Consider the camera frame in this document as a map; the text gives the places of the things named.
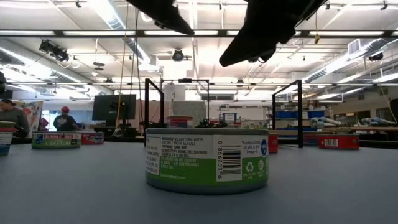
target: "table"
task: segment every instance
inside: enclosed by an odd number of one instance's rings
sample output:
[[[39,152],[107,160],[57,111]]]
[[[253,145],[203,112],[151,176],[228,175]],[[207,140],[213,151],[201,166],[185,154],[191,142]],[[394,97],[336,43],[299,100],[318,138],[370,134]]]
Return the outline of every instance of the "table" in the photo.
[[[280,147],[266,188],[184,195],[145,183],[143,144],[12,146],[0,157],[0,223],[396,223],[398,150]]]

